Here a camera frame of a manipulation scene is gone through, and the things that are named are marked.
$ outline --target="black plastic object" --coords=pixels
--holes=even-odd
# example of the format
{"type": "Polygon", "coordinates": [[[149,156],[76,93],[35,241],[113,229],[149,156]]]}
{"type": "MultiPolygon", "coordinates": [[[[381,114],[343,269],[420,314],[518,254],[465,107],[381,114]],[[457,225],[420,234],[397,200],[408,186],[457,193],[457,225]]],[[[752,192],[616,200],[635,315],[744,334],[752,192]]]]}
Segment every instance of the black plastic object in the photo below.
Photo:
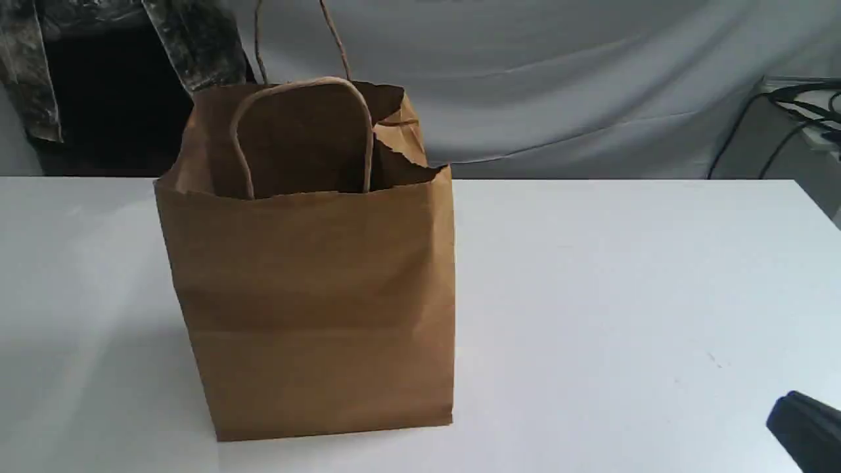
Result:
{"type": "Polygon", "coordinates": [[[841,471],[841,412],[792,391],[774,405],[767,425],[803,473],[841,471]]]}

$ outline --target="white tabletop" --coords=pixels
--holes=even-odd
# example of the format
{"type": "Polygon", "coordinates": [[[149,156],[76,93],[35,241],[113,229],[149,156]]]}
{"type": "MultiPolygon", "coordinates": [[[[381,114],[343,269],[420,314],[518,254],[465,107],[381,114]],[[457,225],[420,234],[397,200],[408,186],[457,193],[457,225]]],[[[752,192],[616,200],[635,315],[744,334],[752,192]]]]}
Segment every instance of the white tabletop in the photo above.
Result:
{"type": "Polygon", "coordinates": [[[217,444],[151,181],[0,179],[0,470],[797,473],[841,232],[787,182],[455,183],[447,428],[217,444]]]}

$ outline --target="kraft paper bag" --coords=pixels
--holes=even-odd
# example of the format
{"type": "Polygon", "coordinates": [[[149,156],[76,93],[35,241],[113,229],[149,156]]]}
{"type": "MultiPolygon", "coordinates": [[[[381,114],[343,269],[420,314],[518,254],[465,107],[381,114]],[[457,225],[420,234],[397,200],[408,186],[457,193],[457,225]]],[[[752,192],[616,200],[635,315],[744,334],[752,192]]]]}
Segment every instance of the kraft paper bag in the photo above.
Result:
{"type": "Polygon", "coordinates": [[[403,89],[322,77],[194,102],[155,191],[218,439],[449,424],[452,178],[426,166],[403,89]]]}

